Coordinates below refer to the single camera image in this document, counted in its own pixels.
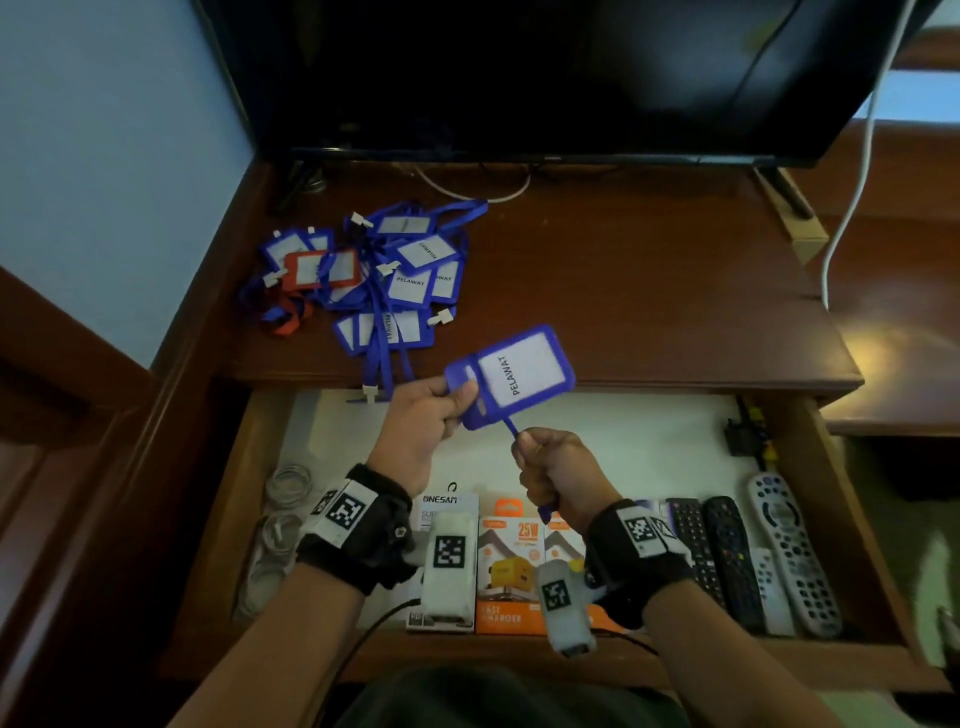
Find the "television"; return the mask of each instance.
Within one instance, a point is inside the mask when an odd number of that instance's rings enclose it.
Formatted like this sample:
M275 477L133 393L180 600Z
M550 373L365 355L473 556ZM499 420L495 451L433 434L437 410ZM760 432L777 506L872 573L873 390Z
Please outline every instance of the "television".
M902 1L198 5L268 158L808 166Z

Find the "forearm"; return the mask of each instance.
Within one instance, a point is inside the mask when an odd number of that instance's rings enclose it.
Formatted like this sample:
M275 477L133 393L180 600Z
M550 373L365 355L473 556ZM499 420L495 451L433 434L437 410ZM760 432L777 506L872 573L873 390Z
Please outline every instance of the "forearm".
M263 615L180 709L171 726L296 728L352 634L364 596L297 564Z
M643 619L670 682L712 725L841 725L693 582L662 589Z

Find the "desk drawer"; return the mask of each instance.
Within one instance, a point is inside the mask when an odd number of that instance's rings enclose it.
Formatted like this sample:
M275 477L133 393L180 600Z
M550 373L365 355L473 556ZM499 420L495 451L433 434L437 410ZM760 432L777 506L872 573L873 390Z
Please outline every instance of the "desk drawer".
M816 689L945 689L942 673L924 662L906 606L816 406L800 395L752 396L766 418L779 470L803 510L811 543L856 636L855 642L764 638L761 643ZM336 391L253 393L160 663L164 676L202 679L242 634L243 626L231 619L234 596L260 518L263 483L281 451L284 457L306 459L315 479L319 473L324 484L339 482L348 464L369 451L383 408L344 407L344 401L344 393ZM763 546L757 529L751 528L752 514L742 491L752 461L730 458L723 451L720 428L735 412L729 396L574 393L516 419L519 426L532 425L527 419L538 417L579 431L627 497L734 496L752 542ZM465 473L459 476L461 489L481 492L484 511L485 499L489 502L493 492L510 494L518 488L516 466L507 454L509 436L505 429L496 429L461 432L445 443L431 490L441 487L441 481L445 485L452 473ZM496 451L502 447L502 454L490 456L485 449L494 446ZM492 475L484 476L487 470ZM598 652L565 660L543 638L391 629L371 637L344 679L366 681L411 664L453 661L498 662L530 674L606 685L669 688L657 658L618 640L603 640Z

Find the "black wrist strap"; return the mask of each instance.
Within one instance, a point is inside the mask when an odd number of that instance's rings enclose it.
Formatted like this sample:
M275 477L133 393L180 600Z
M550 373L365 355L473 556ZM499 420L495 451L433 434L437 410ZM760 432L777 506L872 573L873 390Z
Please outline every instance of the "black wrist strap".
M304 522L297 561L367 596L377 584L392 589L417 571L402 559L413 545L412 507L410 496L393 480L356 465L347 482L324 493Z
M620 500L593 519L587 530L587 570L606 585L597 603L622 627L643 626L643 609L663 587L693 577L689 549L664 518Z

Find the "fast charger box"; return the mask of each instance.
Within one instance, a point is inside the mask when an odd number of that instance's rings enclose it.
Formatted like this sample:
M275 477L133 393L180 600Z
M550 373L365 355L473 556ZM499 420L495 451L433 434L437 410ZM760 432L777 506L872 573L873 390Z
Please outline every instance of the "fast charger box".
M474 526L480 518L480 497L475 493L437 493L423 494L414 500L414 508L410 514L410 525L418 531L430 530L433 514L440 511L463 511L470 513ZM419 599L423 588L423 567L406 583L406 599ZM472 594L476 587L469 585ZM420 607L411 607L407 610L407 629L416 632L472 632L476 614L469 621L434 621L426 617Z
M491 516L477 540L477 634L545 635L536 569L543 563L540 519Z
M550 523L546 525L543 536L544 562L560 559L566 561L574 571L584 570L584 559L587 556L587 545L584 537L574 531L570 524L564 521L559 514L553 514ZM627 632L615 621L607 617L603 607L599 604L589 604L587 614L590 617L590 627L595 629L610 629L614 632Z

